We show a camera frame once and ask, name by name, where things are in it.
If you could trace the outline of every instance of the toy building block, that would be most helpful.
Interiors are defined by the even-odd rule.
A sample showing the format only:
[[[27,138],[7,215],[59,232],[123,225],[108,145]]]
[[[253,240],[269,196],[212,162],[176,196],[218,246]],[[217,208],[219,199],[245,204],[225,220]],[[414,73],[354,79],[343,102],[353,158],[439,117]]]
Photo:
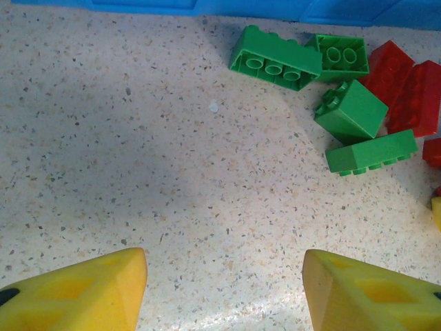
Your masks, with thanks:
[[[434,168],[441,167],[441,138],[426,140],[422,147],[422,159]]]
[[[441,197],[432,198],[432,213],[436,227],[441,231]]]
[[[322,73],[322,55],[293,39],[247,26],[234,46],[229,68],[299,91]]]
[[[413,59],[389,40],[371,53],[371,73],[359,80],[390,108],[394,105],[414,64]]]
[[[387,106],[359,81],[328,90],[314,120],[345,145],[375,138]]]
[[[417,150],[412,130],[406,130],[352,146],[327,150],[326,159],[331,172],[347,176],[364,174],[367,169],[380,169],[382,164],[387,166],[409,159]]]
[[[322,53],[319,81],[349,81],[369,74],[363,38],[316,34],[306,46]]]
[[[412,129],[415,137],[435,134],[441,102],[441,66],[432,61],[414,66],[389,111],[389,133]]]

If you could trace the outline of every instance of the red lego brick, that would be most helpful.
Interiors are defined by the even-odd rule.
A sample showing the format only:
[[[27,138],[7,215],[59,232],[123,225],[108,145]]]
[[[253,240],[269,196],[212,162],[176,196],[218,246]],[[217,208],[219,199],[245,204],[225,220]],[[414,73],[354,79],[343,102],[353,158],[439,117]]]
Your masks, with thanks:
[[[441,103],[441,66],[433,61],[414,66],[398,98],[389,109],[387,131],[412,129],[416,138],[438,130]]]
[[[390,108],[394,105],[414,64],[413,59],[389,40],[371,53],[371,73],[359,80]]]
[[[431,167],[441,167],[441,138],[426,140],[424,142],[422,159]]]

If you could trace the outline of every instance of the small debris speck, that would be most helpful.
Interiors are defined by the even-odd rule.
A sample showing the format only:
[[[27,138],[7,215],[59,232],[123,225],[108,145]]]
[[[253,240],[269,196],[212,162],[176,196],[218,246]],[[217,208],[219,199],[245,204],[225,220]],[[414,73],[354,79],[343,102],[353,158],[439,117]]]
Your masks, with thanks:
[[[210,105],[208,106],[208,109],[211,112],[218,112],[219,107],[218,107],[217,101],[213,99],[212,102],[210,103]]]

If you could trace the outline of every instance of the floor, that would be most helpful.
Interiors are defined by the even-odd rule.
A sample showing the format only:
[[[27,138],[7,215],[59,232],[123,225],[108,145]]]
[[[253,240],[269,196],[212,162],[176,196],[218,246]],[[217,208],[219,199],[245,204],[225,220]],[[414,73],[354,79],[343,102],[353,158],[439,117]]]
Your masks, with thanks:
[[[153,17],[0,0],[0,287],[128,247],[149,265],[138,330],[312,330],[305,250],[440,283],[428,208],[439,172],[408,161],[340,178],[301,92],[229,71],[249,24],[393,39],[441,60],[441,32]]]

